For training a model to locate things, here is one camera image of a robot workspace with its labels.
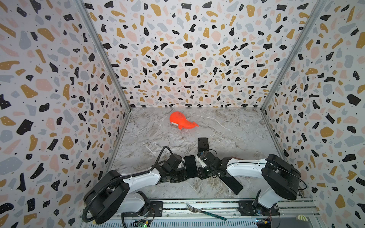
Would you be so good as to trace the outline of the black smartphone front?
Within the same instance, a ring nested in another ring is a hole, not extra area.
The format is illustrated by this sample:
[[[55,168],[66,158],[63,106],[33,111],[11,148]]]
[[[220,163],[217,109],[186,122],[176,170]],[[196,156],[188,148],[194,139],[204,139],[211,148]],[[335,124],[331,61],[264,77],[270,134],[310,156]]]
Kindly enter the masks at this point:
[[[197,165],[196,159],[194,155],[189,155],[184,158],[185,169],[186,169],[186,178],[195,178],[197,177]]]

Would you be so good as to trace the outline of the black phone case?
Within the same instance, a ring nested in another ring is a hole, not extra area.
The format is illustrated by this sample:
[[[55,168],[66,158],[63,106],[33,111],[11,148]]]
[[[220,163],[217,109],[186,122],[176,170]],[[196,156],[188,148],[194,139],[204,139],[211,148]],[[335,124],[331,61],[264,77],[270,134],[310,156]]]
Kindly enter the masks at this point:
[[[208,138],[206,138],[206,137],[198,138],[198,152],[204,153],[207,150],[209,150]]]

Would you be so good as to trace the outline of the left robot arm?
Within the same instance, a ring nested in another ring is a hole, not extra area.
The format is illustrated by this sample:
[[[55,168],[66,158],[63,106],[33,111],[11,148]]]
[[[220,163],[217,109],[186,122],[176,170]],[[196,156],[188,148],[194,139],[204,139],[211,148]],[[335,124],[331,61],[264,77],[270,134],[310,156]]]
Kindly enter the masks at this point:
[[[186,178],[186,162],[177,154],[138,173],[120,174],[111,170],[85,195],[82,221],[102,224],[118,213],[143,217],[149,214],[151,204],[141,191],[143,188],[165,182],[179,183]]]

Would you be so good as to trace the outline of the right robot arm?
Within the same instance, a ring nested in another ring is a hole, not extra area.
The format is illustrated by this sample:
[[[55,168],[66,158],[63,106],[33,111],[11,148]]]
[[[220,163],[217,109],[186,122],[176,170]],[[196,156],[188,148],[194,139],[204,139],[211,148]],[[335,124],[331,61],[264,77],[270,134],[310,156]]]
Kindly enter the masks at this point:
[[[266,159],[242,160],[235,157],[219,159],[210,150],[197,155],[202,168],[199,170],[202,178],[218,177],[234,194],[239,194],[243,186],[236,176],[263,179],[269,185],[268,189],[259,190],[252,209],[254,211],[268,210],[281,200],[296,200],[300,172],[277,155],[270,154]]]

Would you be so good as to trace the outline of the black smartphone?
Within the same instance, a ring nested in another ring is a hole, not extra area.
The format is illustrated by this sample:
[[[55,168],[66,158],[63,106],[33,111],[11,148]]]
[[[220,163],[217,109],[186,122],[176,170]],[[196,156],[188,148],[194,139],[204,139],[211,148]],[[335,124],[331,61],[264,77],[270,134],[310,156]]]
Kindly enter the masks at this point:
[[[194,155],[189,155],[184,158],[185,169],[186,169],[186,178],[195,178],[197,177],[197,165],[196,159]]]
[[[243,186],[234,177],[220,177],[220,180],[236,195],[243,189]]]

